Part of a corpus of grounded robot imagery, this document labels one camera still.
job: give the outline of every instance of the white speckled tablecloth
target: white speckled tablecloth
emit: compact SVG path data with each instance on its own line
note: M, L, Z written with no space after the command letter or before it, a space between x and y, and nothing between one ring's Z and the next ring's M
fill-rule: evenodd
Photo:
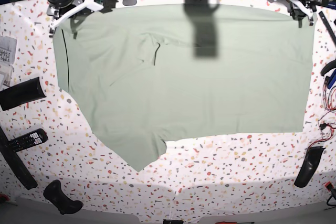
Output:
M287 9L267 0L208 0L262 8L287 14ZM184 0L138 0L137 5L184 3ZM17 39L11 85L40 76L47 98L0 112L8 138L42 125L49 141L18 153L38 187L27 191L0 155L0 192L46 201L44 188L60 179L71 199L84 209L134 214L140 221L182 219L197 222L203 216L247 214L295 207L326 200L324 183L335 182L336 142L327 148L306 188L293 182L303 162L305 148L320 137L317 120L321 105L321 68L336 56L321 20L317 21L310 93L301 133L236 134L168 142L167 152L137 173L91 132L76 102L57 83L50 17L46 0L0 6L0 34ZM122 0L117 8L124 7ZM327 19L336 10L323 9ZM334 122L335 117L325 117Z

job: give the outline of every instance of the black foam pad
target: black foam pad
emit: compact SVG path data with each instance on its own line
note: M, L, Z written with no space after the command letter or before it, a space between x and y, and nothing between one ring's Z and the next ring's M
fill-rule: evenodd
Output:
M61 182L54 180L43 192L43 196L58 208L59 212L64 214L74 214L83 207L83 203L79 200L71 200L62 192Z

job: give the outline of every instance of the black remote control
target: black remote control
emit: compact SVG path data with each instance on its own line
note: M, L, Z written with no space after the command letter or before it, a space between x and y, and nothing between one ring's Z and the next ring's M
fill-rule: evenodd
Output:
M32 131L26 135L20 136L9 141L9 146L14 152L19 152L36 145L42 144L48 140L47 134L43 129Z

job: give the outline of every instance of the sage green t-shirt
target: sage green t-shirt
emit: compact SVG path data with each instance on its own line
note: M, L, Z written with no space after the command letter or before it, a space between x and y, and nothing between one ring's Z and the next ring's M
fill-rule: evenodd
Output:
M96 12L56 31L59 86L140 171L165 141L302 131L314 27L267 10L161 5Z

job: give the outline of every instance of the terrazzo pattern tablecloth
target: terrazzo pattern tablecloth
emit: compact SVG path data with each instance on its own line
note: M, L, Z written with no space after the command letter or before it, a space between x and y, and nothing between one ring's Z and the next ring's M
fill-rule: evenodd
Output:
M204 0L138 0L137 5L185 1ZM267 0L206 1L287 14L285 6ZM18 153L38 183L30 191L20 184L0 155L1 193L11 199L21 196L47 202L44 188L60 179L64 192L73 200L81 200L84 209L134 214L144 222L198 222L209 215L276 210L329 197L324 184L334 182L336 175L334 140L324 144L327 149L309 185L293 185L305 149L321 136L317 120L325 111L321 103L323 78L319 72L336 56L321 20L316 24L303 132L220 135L168 142L167 152L137 173L92 134L75 100L58 87L47 7L46 0L0 6L0 34L17 39L11 85L40 76L47 96L0 112L1 127L8 138L39 126L49 136L48 142ZM116 8L121 7L122 0L118 0ZM318 12L320 9L330 22L336 19L335 10L318 8ZM333 114L324 119L336 120Z

